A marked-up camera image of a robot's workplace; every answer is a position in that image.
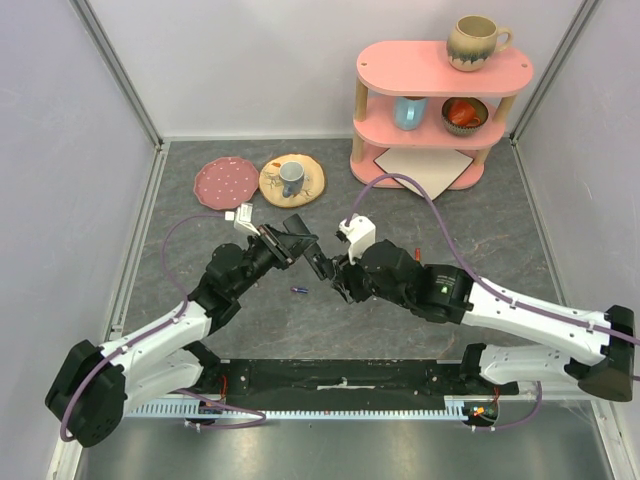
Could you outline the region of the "black remote control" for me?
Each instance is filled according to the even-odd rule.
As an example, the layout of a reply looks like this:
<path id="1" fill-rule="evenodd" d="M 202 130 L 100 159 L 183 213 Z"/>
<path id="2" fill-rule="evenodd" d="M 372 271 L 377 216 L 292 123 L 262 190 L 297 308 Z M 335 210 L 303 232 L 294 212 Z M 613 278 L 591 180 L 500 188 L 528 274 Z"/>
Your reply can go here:
<path id="1" fill-rule="evenodd" d="M 326 280 L 328 278 L 328 274 L 326 272 L 326 264 L 328 263 L 328 259 L 324 255 L 321 248 L 317 244 L 314 244 L 313 246 L 307 248 L 303 255 L 317 277 L 320 280 Z"/>

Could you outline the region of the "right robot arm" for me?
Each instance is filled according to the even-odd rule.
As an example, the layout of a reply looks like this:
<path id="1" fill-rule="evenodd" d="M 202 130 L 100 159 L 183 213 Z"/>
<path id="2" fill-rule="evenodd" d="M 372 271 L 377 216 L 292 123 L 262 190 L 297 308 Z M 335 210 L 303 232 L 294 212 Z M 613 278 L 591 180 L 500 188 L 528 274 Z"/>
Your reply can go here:
<path id="1" fill-rule="evenodd" d="M 333 288 L 351 302 L 386 300 L 432 323 L 492 329 L 520 347 L 466 347 L 458 381 L 477 394 L 511 382 L 567 382 L 591 396 L 629 402 L 634 384 L 634 314 L 573 309 L 515 292 L 445 264 L 422 265 L 388 240 L 332 260 Z"/>

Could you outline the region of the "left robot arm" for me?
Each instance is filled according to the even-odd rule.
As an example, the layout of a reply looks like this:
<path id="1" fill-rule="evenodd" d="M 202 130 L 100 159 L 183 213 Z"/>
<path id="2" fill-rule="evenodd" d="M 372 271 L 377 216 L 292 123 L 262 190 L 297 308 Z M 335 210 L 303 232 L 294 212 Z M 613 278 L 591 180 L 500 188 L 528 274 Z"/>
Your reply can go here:
<path id="1" fill-rule="evenodd" d="M 45 397 L 60 422 L 61 441 L 92 447 L 150 400 L 190 387 L 198 393 L 215 389 L 219 359 L 202 339 L 230 322 L 240 297 L 270 270 L 288 269 L 317 241 L 296 215 L 284 230 L 251 227 L 245 247 L 225 243 L 213 250 L 195 289 L 183 290 L 170 312 L 118 340 L 75 344 Z"/>

